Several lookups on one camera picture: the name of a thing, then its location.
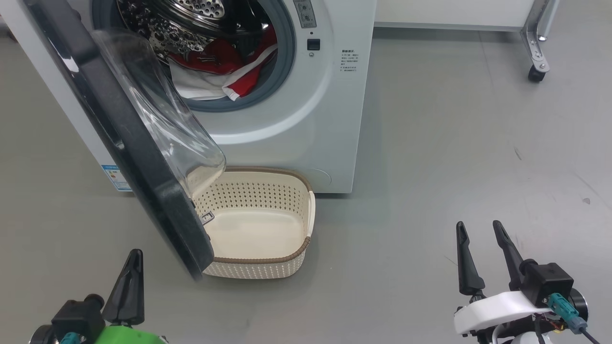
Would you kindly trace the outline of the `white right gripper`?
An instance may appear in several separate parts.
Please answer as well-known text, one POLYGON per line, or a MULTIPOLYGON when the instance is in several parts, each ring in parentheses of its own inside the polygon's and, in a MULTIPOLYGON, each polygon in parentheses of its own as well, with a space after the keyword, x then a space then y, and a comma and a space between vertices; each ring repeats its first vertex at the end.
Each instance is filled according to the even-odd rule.
MULTIPOLYGON (((518 291, 523 282, 520 265, 523 258, 499 220, 492 222, 498 246, 503 251, 510 276, 509 289, 490 298, 472 302, 461 307, 453 315, 453 324, 457 334, 469 334, 499 324, 513 322, 535 313, 552 312, 549 307, 538 307, 518 291)), ((462 221, 456 224, 457 268, 459 293, 471 297, 483 297, 484 280, 479 276, 470 252, 470 238, 462 221)))

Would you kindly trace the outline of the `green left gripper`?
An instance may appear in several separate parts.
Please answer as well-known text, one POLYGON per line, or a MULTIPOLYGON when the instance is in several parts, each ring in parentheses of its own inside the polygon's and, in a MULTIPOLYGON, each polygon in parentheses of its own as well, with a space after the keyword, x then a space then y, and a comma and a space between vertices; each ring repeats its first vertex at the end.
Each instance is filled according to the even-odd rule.
POLYGON ((101 331, 95 344, 168 343, 163 336, 132 328, 145 321, 142 250, 129 252, 101 315, 112 325, 101 331))

